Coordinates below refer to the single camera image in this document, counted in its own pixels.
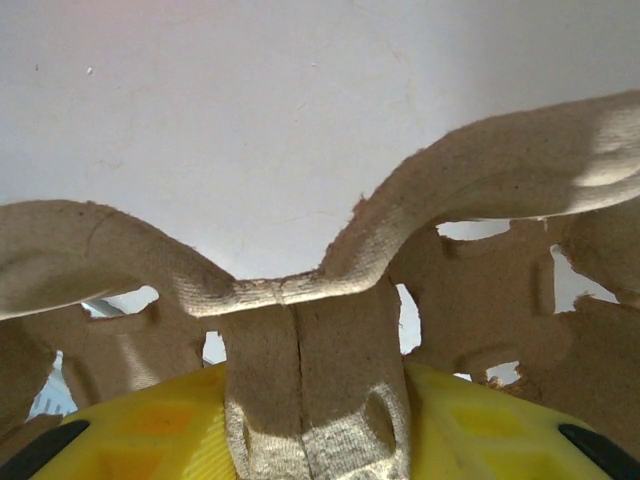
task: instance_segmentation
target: black plastic edge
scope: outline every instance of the black plastic edge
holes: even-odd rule
[[[75,420],[44,432],[0,467],[0,480],[29,480],[89,426]]]
[[[558,430],[613,480],[640,480],[640,462],[604,435],[569,423]]]

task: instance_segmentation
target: cardboard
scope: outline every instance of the cardboard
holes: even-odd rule
[[[639,194],[633,91],[451,132],[356,206],[318,269],[281,279],[237,280],[107,206],[2,206],[0,435],[26,418],[55,350],[84,406],[201,368],[205,333],[217,329],[240,478],[407,478],[402,283],[422,322],[412,360],[478,382],[517,360],[522,378],[505,390],[581,417],[637,455]],[[435,229],[477,218],[520,220],[476,242]],[[624,305],[583,299],[554,314],[555,244]],[[141,285],[160,299],[138,315],[92,320],[73,306]]]

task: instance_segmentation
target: yellow plastic part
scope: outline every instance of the yellow plastic part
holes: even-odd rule
[[[407,364],[414,480],[610,480],[558,432],[584,423]],[[34,480],[227,480],[224,364],[65,418],[91,425]]]
[[[91,425],[34,480],[235,480],[224,364],[69,415]]]
[[[585,423],[430,368],[406,364],[415,480],[611,480],[558,425]]]

